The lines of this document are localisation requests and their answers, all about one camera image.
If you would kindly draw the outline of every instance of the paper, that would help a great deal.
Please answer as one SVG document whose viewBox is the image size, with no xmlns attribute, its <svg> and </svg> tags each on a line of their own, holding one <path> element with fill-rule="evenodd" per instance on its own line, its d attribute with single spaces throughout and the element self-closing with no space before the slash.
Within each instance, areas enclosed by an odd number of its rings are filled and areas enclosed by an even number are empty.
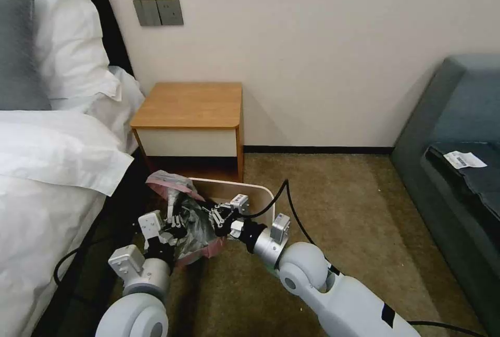
<svg viewBox="0 0 500 337">
<path fill-rule="evenodd" d="M 452 151 L 444 155 L 444 158 L 448 160 L 448 162 L 455 169 L 462 169 L 467 167 L 484 168 L 486 166 L 486 164 L 472 152 L 462 153 L 459 151 Z"/>
</svg>

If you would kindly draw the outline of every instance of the sofa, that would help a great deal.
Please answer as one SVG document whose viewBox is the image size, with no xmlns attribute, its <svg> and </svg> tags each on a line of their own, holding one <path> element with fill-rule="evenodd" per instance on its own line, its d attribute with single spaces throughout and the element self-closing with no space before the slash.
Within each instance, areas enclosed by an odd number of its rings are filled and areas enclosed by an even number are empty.
<svg viewBox="0 0 500 337">
<path fill-rule="evenodd" d="M 438 68 L 391 155 L 491 336 L 500 335 L 499 142 L 500 55 L 456 55 Z M 456 169 L 445 156 L 453 151 L 486 166 Z"/>
</svg>

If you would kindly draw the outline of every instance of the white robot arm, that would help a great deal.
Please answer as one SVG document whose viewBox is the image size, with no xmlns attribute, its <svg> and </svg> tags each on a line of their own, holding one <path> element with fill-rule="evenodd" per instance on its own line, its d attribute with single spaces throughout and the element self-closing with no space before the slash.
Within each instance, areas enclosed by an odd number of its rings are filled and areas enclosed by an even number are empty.
<svg viewBox="0 0 500 337">
<path fill-rule="evenodd" d="M 331 337 L 419 337 L 401 316 L 353 277 L 334 269 L 323 252 L 310 243 L 285 248 L 290 219 L 279 214 L 271 229 L 248 219 L 234 218 L 246 211 L 248 198 L 238 195 L 222 209 L 213 211 L 216 233 L 246 244 L 282 285 L 300 297 L 317 315 Z M 124 297 L 104 314 L 96 337 L 166 337 L 168 319 L 164 301 L 168 294 L 173 250 L 158 213 L 139 218 L 152 257 L 145 258 L 129 245 L 116 250 L 109 264 L 124 280 Z"/>
</svg>

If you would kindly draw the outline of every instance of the black baseboard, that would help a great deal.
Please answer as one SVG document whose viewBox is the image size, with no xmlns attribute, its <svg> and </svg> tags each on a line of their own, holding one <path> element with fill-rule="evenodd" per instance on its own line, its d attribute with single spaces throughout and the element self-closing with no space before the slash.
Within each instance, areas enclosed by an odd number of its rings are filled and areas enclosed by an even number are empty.
<svg viewBox="0 0 500 337">
<path fill-rule="evenodd" d="M 245 153 L 390 155 L 394 147 L 244 146 Z"/>
</svg>

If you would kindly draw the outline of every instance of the white wall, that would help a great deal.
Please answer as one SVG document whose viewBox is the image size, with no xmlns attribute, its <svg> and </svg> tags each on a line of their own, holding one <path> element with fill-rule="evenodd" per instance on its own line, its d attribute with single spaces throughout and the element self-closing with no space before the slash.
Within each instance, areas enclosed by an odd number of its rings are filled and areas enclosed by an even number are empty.
<svg viewBox="0 0 500 337">
<path fill-rule="evenodd" d="M 142 28 L 111 0 L 139 81 L 242 81 L 245 144 L 390 146 L 447 54 L 500 52 L 500 0 L 181 0 Z"/>
</svg>

